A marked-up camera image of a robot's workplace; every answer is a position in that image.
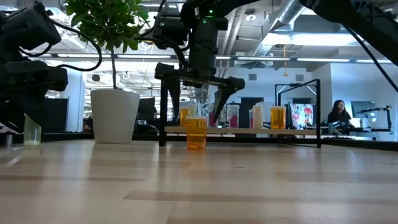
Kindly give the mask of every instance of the potted plant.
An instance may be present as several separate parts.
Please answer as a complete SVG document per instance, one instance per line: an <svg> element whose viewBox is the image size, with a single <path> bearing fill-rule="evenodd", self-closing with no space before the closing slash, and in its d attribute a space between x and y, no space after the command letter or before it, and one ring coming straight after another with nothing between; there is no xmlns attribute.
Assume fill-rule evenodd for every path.
<svg viewBox="0 0 398 224"><path fill-rule="evenodd" d="M67 0L67 15L71 26L91 37L99 46L111 52L113 89L91 91L91 108L95 141L99 143L131 142L136 121L139 95L119 90L116 83L114 50L123 45L138 49L140 30L147 23L146 8L141 0Z"/></svg>

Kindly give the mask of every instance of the plant stem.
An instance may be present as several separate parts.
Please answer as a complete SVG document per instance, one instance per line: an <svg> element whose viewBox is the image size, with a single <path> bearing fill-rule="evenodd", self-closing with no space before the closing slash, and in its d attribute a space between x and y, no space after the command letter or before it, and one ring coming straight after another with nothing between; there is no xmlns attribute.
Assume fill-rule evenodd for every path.
<svg viewBox="0 0 398 224"><path fill-rule="evenodd" d="M114 62L114 50L111 49L111 59L112 59L112 79L113 79L113 89L117 90L118 87L116 86L116 65Z"/></svg>

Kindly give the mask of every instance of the computer monitor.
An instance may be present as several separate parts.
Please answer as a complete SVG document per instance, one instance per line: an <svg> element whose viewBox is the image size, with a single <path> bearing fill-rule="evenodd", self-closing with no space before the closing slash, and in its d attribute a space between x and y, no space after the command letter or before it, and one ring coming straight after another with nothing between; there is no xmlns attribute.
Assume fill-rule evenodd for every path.
<svg viewBox="0 0 398 224"><path fill-rule="evenodd" d="M139 100L137 120L154 120L155 119L155 98L146 98Z"/></svg>
<svg viewBox="0 0 398 224"><path fill-rule="evenodd" d="M376 118L376 111L362 112L362 110L373 108L376 108L376 104L371 101L351 101L354 118Z"/></svg>

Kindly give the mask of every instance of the ceiling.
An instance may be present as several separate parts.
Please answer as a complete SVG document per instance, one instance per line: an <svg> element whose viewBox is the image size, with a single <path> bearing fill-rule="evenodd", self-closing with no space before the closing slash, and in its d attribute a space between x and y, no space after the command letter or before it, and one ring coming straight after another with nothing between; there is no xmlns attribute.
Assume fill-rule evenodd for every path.
<svg viewBox="0 0 398 224"><path fill-rule="evenodd" d="M0 9L6 10L5 3L9 3L9 1L0 0ZM173 10L178 10L181 6L183 0L169 0L169 7ZM398 0L394 1L381 1L381 0L373 0L376 2L378 6L381 8L392 11L396 13ZM61 7L59 7L59 1L57 0L47 0L45 4L52 10L55 15L53 19L56 19L59 22L62 22L66 25L70 24L70 17L66 16ZM156 16L157 8L159 6L160 1L150 1L143 0L143 5L148 8L150 13L150 26L153 26L154 20L153 17ZM252 4L248 4L245 6L244 10L242 8L237 8L235 11L231 12L231 17L228 16L229 20L233 19L233 23L231 24L229 30L229 37L226 37L227 31L219 31L218 36L218 47L222 49L224 45L224 41L227 41L225 51L227 55L239 55L239 56L248 56L252 55L256 52L256 49L261 44L267 36L268 32L265 31L265 25L267 23L267 18L270 18L274 14L278 14L278 10L281 8L282 0L262 0ZM247 16L247 12L252 11L251 13L255 15L255 19L253 21L248 21L245 19ZM290 26L282 26L276 30L274 30L274 34L278 34L282 37L288 36L289 38L293 38L294 35L299 34L310 34L317 35L319 33L325 33L327 28L336 28L336 24L329 23L322 18L316 16L311 10L305 9L300 12L300 16L290 23ZM340 25L338 25L338 33L345 33ZM63 30L61 28L57 28L59 33L62 35L62 41L54 45L50 54L96 54L95 48L91 44L86 44L81 42L76 34L71 33L70 31ZM33 52L41 52L47 46L43 45L36 48ZM371 51L375 54L377 58L383 58L383 56L370 47ZM102 49L104 54L108 54L109 52ZM117 54L122 54L122 50L116 49ZM173 50L159 50L154 45L148 45L146 43L141 43L139 45L139 50L133 51L128 49L127 54L157 54L157 55L174 55ZM345 57L345 58L368 58L364 50L358 46L356 43L350 43L349 46L327 46L327 45L300 45L298 42L288 43L283 45L273 45L271 46L270 51L268 51L267 55L273 55L275 57L311 57L311 58L324 58L324 57ZM50 58L47 62L52 65L63 63L61 58ZM96 63L96 59L93 58L91 60L87 60L83 63L84 67L91 67ZM279 69L285 66L290 68L307 68L309 71L314 67L315 62L274 62L269 64L266 68ZM159 100L160 92L160 81L154 78L154 69L155 62L123 62L123 60L119 59L116 62L116 69L118 70L118 83L120 88L130 88L136 92L139 92L142 96L158 96L157 100ZM90 72L86 74L86 86L88 88L86 95L87 98L90 98L90 89L93 88L109 88L111 86L111 63L109 61L105 61L102 63L100 68L95 70L94 72ZM92 76L96 74L101 77L100 82L94 82ZM182 95L189 97L194 93L190 93L188 90L183 90Z"/></svg>

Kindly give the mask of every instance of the cup of orange juice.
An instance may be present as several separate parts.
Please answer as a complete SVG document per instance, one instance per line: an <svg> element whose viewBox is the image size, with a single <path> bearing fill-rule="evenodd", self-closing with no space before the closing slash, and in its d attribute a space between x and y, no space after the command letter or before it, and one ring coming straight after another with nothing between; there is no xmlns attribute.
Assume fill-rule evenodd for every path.
<svg viewBox="0 0 398 224"><path fill-rule="evenodd" d="M180 126L187 127L187 116L189 115L189 107L184 106L180 108Z"/></svg>
<svg viewBox="0 0 398 224"><path fill-rule="evenodd" d="M204 151L206 149L207 117L187 116L187 150Z"/></svg>

